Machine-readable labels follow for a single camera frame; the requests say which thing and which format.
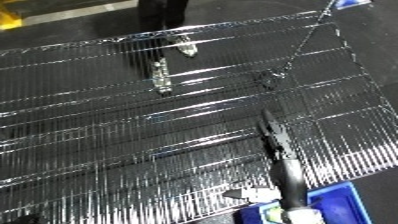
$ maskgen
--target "dark floor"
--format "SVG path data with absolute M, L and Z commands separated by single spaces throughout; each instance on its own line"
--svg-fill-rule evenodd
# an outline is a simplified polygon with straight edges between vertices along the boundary
M 319 1 L 271 0 L 191 1 L 187 24 L 264 18 L 319 9 Z M 398 110 L 398 2 L 377 1 L 335 13 L 343 35 L 357 52 L 382 92 Z M 0 49 L 56 44 L 96 39 L 138 32 L 135 9 L 98 14 L 73 21 L 41 24 L 0 33 Z M 396 223 L 398 213 L 398 170 L 355 180 L 365 206 L 374 223 Z M 231 223 L 231 215 L 204 220 L 201 223 Z

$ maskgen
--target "metal grid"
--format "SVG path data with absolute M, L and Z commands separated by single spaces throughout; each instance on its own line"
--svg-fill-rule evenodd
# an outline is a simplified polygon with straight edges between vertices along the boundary
M 287 76 L 264 73 L 317 18 L 0 52 L 0 222 L 183 223 L 238 206 L 221 194 L 271 185 L 254 128 L 265 107 L 287 125 L 310 187 L 396 166 L 396 115 L 331 21 Z M 160 97 L 143 54 L 149 39 L 180 34 L 200 52 L 161 47 L 173 95 Z

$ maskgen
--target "blue bin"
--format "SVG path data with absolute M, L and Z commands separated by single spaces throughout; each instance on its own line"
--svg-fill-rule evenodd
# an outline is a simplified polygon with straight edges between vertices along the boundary
M 326 224 L 371 224 L 362 201 L 351 182 L 343 182 L 309 192 L 309 202 L 322 212 Z M 244 224 L 271 224 L 266 213 L 278 202 L 256 204 L 240 211 Z

